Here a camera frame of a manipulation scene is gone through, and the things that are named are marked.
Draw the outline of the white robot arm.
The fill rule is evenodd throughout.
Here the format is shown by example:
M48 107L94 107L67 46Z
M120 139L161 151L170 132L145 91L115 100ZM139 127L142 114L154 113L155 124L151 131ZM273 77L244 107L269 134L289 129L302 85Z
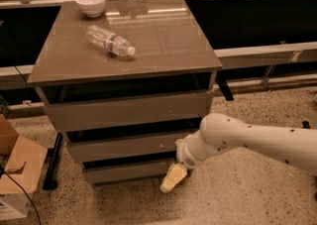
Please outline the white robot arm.
M176 162L160 190L173 190L188 173L207 159L233 148L246 148L297 169L317 175L317 131L252 125L220 113L205 116L199 129L175 142Z

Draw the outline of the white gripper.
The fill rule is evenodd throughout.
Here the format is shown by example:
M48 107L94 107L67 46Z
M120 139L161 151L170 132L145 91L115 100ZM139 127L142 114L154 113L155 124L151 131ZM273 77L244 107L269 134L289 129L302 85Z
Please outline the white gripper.
M195 169L202 164L192 156L184 139L178 139L175 145L179 163L170 165L160 186L160 190L164 193L173 190L187 176L188 169Z

